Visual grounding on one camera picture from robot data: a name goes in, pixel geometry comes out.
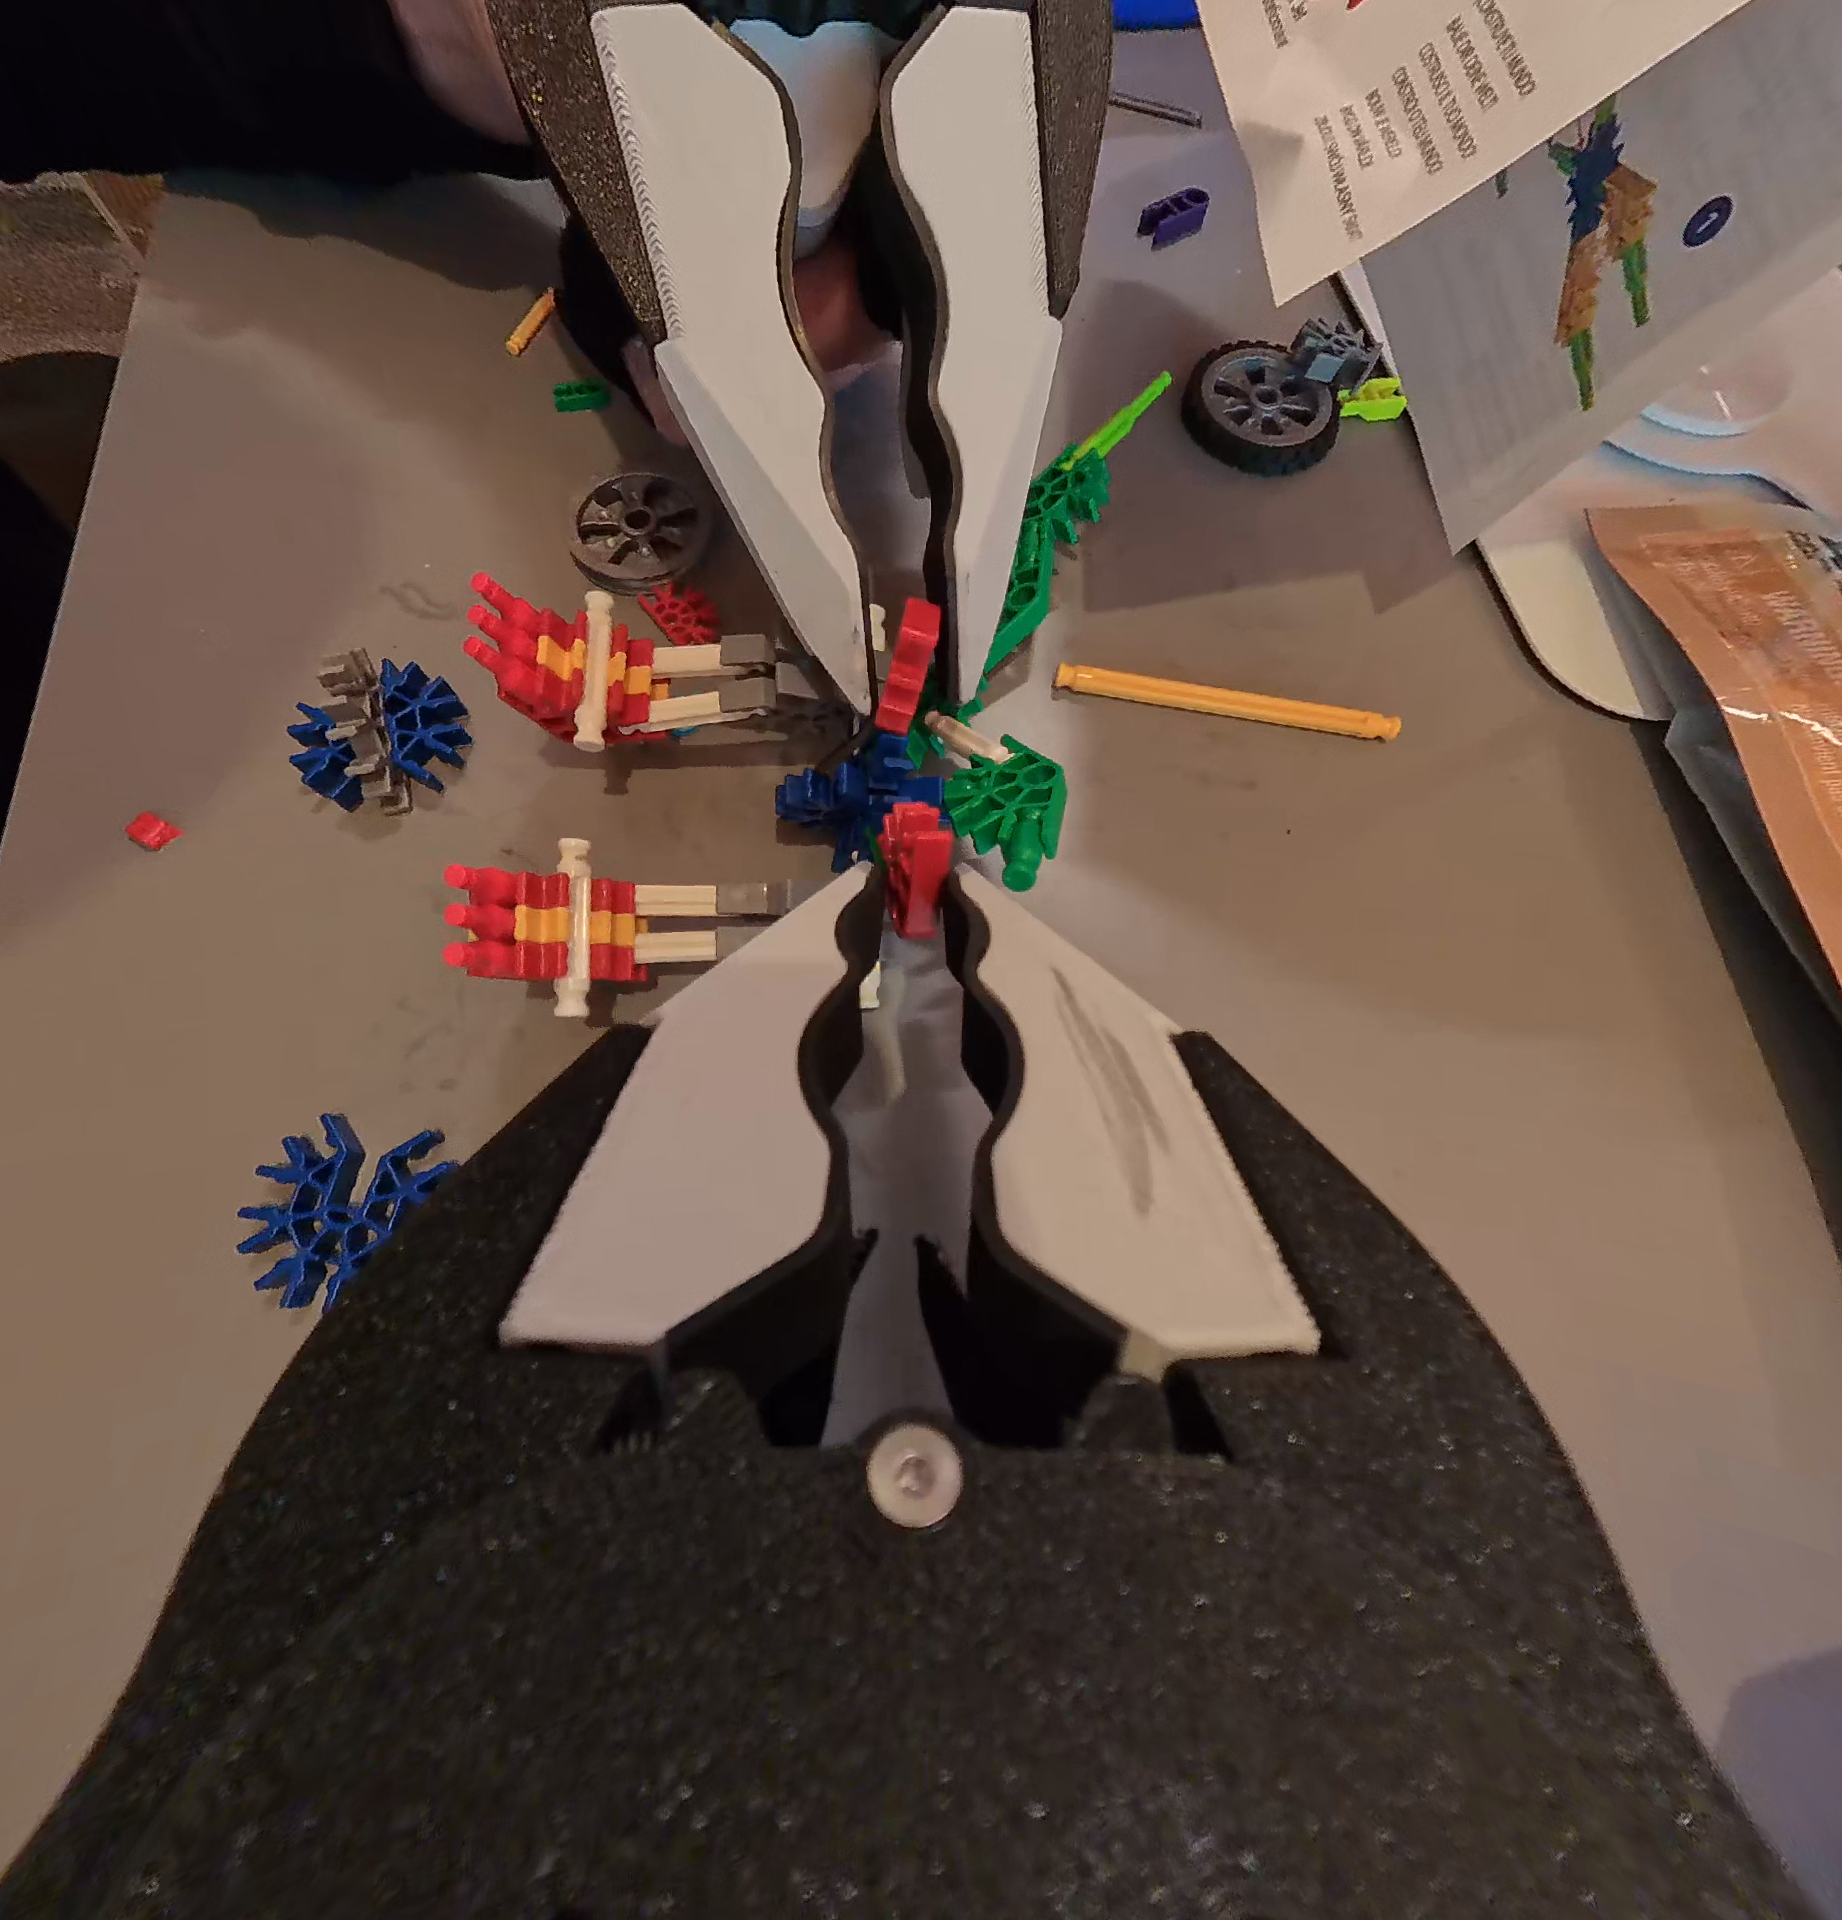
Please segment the multicolour toy construction model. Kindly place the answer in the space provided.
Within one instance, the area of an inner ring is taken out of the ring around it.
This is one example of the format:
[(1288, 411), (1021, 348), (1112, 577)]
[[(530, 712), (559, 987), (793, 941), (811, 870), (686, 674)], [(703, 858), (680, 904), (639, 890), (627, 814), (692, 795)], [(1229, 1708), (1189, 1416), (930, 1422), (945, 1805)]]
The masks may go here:
[[(987, 668), (1039, 630), (1057, 551), (1109, 501), (1107, 458), (1063, 467), (1069, 449), (1031, 482)], [(931, 803), (956, 829), (956, 854), (999, 856), (1005, 885), (1026, 891), (1057, 856), (1067, 777), (1052, 756), (1014, 737), (987, 740), (968, 724), (981, 696), (956, 703), (942, 695), (937, 642), (935, 607), (909, 600), (873, 724), (832, 769), (814, 765), (781, 780), (776, 811), (786, 826), (828, 833), (845, 875), (861, 862), (883, 869), (879, 833), (894, 803)], [(800, 903), (786, 883), (653, 885), (600, 876), (578, 839), (559, 842), (550, 872), (452, 867), (446, 878), (459, 895), (448, 906), (459, 936), (446, 947), (446, 962), (480, 980), (547, 983), (559, 1019), (581, 1019), (592, 989), (642, 981), (649, 966), (726, 958), (737, 921), (785, 917)]]

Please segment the grey toy wheel hub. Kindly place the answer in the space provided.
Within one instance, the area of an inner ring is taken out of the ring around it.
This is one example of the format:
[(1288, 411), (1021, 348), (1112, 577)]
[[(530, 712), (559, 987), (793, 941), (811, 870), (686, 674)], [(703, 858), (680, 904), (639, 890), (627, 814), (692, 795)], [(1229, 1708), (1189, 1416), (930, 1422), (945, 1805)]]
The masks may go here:
[(716, 526), (694, 482), (629, 467), (578, 495), (569, 555), (592, 588), (642, 597), (683, 584), (706, 560)]

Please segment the orange printed plastic bag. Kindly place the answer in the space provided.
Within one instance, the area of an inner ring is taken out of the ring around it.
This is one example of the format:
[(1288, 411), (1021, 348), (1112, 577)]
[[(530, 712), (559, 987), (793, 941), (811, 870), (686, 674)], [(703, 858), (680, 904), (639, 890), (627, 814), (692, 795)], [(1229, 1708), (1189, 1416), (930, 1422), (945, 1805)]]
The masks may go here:
[(1842, 533), (1745, 500), (1587, 527), (1653, 619), (1679, 775), (1842, 1024)]

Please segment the person's left hand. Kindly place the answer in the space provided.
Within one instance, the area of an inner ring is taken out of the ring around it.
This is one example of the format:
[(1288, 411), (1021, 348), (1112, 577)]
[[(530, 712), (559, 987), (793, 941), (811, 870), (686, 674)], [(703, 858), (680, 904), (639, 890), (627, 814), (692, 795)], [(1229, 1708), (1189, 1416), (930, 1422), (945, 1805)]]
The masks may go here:
[(832, 392), (885, 360), (902, 338), (902, 301), (871, 236), (837, 224), (796, 257), (793, 291), (803, 334)]

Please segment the illustrated instruction sheet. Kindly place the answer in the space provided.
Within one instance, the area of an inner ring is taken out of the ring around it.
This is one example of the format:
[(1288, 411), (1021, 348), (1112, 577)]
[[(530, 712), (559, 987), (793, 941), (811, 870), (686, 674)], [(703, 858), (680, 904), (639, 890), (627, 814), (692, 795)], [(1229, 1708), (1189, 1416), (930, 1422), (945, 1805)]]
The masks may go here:
[(1739, 5), (1364, 278), (1451, 547), (1635, 419), (1842, 397), (1842, 5)]

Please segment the blue and grey snowflake connectors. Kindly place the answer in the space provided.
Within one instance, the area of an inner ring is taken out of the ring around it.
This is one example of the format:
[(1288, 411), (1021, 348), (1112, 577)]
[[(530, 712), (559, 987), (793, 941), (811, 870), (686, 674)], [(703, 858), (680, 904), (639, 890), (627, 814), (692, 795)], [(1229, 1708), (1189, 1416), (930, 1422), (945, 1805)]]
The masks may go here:
[(351, 650), (320, 663), (317, 686), (317, 703), (303, 703), (303, 721), (287, 733), (298, 743), (289, 765), (320, 800), (399, 820), (412, 811), (416, 784), (444, 788), (432, 765), (465, 765), (469, 712), (446, 679), (418, 665), (377, 665)]

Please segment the blue snowflake toy connector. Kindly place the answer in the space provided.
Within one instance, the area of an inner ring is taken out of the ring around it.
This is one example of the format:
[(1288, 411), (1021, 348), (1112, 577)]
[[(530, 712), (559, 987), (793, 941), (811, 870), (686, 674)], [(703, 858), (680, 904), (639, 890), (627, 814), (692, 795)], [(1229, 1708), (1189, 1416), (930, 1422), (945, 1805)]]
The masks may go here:
[(276, 1193), (237, 1214), (253, 1223), (237, 1255), (273, 1259), (256, 1290), (275, 1292), (283, 1310), (327, 1312), (403, 1220), (449, 1180), (457, 1161), (430, 1161), (444, 1142), (441, 1131), (424, 1129), (370, 1155), (339, 1112), (320, 1116), (320, 1141), (283, 1138), (281, 1158), (256, 1168)]

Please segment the black toy wheel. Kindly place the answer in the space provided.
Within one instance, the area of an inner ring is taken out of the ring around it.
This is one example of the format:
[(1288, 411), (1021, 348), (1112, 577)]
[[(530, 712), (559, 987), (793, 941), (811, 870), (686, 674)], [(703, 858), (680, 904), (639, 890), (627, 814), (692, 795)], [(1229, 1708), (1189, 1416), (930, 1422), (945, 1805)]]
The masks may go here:
[(1201, 452), (1265, 478), (1318, 467), (1340, 433), (1334, 391), (1270, 344), (1208, 350), (1189, 374), (1181, 417)]

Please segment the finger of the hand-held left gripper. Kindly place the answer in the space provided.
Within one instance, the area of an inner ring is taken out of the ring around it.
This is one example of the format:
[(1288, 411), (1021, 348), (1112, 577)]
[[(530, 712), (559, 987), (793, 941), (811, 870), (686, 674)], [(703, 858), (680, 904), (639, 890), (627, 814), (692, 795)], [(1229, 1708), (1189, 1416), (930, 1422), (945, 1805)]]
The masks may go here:
[(880, 83), (880, 236), (925, 477), (924, 575), (946, 685), (981, 682), (1036, 473), (1060, 323), (1049, 312), (1028, 14), (937, 12)]
[(871, 708), (861, 557), (793, 304), (786, 92), (683, 5), (600, 7), (592, 32), (663, 314), (663, 391), (796, 640), (851, 708)]

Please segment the long orange toy rod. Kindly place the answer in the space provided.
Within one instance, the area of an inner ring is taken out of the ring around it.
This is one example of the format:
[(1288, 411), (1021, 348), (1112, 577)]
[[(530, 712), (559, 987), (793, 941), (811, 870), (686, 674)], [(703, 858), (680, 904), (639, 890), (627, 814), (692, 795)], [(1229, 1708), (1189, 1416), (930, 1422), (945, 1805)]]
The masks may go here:
[(1181, 679), (1133, 676), (1127, 672), (1063, 663), (1053, 690), (1071, 690), (1141, 708), (1167, 708), (1203, 716), (1233, 719), (1248, 724), (1323, 733), (1363, 742), (1392, 742), (1403, 732), (1396, 716), (1364, 708), (1339, 708), (1295, 701), (1261, 692), (1189, 685)]

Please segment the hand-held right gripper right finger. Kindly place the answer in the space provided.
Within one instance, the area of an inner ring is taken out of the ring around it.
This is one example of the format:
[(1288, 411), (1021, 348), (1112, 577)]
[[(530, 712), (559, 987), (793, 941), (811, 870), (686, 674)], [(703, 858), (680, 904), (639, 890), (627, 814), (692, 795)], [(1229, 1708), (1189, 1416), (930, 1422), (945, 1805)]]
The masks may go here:
[(945, 895), (965, 1063), (990, 1108), (976, 1217), (1002, 1271), (1118, 1361), (1313, 1356), (1320, 1332), (1181, 1042), (987, 876)]

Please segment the red fan-shaped toy connector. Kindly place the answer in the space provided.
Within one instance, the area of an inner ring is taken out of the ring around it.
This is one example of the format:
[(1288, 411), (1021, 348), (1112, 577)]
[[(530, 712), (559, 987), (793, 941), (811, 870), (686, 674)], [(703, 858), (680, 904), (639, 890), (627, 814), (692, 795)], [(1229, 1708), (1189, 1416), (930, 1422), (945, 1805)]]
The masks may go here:
[(958, 846), (952, 822), (931, 803), (900, 802), (883, 817), (879, 856), (892, 923), (909, 941), (938, 932), (938, 898)]

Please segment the lime green toy rod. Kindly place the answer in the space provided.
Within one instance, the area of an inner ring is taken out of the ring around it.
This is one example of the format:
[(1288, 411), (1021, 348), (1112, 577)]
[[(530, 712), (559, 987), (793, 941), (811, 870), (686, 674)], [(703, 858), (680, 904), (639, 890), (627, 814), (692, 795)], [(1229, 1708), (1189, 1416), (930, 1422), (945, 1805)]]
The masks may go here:
[(1154, 376), (1136, 400), (1118, 408), (1086, 439), (1069, 449), (1063, 454), (1060, 465), (1076, 467), (1083, 462), (1105, 462), (1114, 452), (1114, 449), (1118, 449), (1128, 437), (1133, 426), (1148, 417), (1148, 410), (1167, 395), (1171, 387), (1173, 376), (1170, 372)]

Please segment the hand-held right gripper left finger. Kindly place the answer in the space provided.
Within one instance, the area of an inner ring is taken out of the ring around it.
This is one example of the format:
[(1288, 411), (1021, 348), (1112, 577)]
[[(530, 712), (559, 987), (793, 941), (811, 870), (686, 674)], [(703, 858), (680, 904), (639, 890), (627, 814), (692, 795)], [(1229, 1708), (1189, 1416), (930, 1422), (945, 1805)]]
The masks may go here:
[(663, 1347), (851, 1226), (835, 1099), (883, 881), (853, 869), (655, 1016), (505, 1319), (505, 1347)]

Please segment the grey lime toy axle assembly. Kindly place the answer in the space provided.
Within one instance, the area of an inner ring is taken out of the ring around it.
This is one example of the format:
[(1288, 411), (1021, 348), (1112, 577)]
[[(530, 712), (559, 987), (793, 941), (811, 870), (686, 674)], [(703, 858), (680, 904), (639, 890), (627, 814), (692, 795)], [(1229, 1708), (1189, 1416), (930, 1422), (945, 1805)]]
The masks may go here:
[(1401, 382), (1382, 372), (1383, 344), (1351, 321), (1306, 320), (1290, 356), (1306, 379), (1329, 388), (1344, 421), (1401, 421), (1410, 402)]

